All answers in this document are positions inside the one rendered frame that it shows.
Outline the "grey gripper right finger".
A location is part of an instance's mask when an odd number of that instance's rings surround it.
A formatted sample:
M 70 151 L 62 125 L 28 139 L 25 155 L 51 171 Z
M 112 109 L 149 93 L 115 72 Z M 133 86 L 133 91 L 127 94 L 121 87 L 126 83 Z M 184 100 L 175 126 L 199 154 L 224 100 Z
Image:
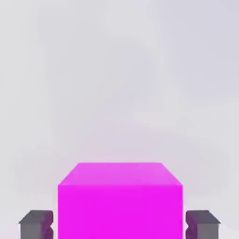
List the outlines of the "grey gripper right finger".
M 209 210 L 186 211 L 185 239 L 219 239 L 220 221 Z

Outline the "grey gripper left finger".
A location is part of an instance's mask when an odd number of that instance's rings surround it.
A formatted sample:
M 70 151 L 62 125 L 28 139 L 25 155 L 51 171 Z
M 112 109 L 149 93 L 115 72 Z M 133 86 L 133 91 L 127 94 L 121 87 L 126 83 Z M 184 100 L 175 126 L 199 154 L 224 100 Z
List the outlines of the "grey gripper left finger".
M 20 221 L 20 239 L 53 239 L 53 211 L 30 210 Z

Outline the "small magenta cube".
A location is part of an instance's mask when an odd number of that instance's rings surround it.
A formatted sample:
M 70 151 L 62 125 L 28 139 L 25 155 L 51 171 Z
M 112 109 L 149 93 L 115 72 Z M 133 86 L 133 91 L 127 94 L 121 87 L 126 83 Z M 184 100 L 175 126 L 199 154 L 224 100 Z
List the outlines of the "small magenta cube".
M 79 163 L 57 192 L 58 239 L 183 239 L 183 186 L 161 163 Z

